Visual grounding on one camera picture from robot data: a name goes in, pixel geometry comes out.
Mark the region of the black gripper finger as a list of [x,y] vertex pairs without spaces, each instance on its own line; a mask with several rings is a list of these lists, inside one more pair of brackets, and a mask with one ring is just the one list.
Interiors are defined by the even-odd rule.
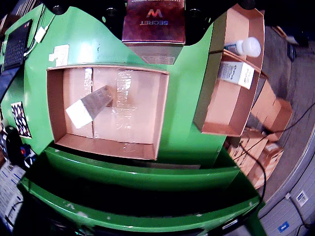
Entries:
[[199,42],[209,26],[220,15],[234,5],[243,9],[255,8],[255,0],[186,0],[185,1],[185,37],[186,46]]
[[56,15],[76,7],[102,22],[119,40],[122,39],[125,0],[44,0],[43,4]]

